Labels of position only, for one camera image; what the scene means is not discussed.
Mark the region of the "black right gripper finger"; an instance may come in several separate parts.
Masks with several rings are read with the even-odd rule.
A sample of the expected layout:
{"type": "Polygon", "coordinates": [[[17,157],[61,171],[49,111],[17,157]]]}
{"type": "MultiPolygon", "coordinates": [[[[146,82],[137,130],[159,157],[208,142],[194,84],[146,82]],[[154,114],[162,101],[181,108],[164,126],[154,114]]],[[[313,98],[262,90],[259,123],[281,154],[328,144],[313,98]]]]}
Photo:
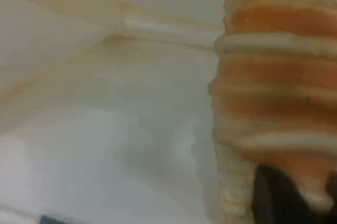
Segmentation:
{"type": "Polygon", "coordinates": [[[336,223],[336,172],[331,171],[325,192],[332,197],[329,211],[313,210],[294,181],[282,171],[259,165],[255,172],[251,209],[257,224],[336,223]]]}

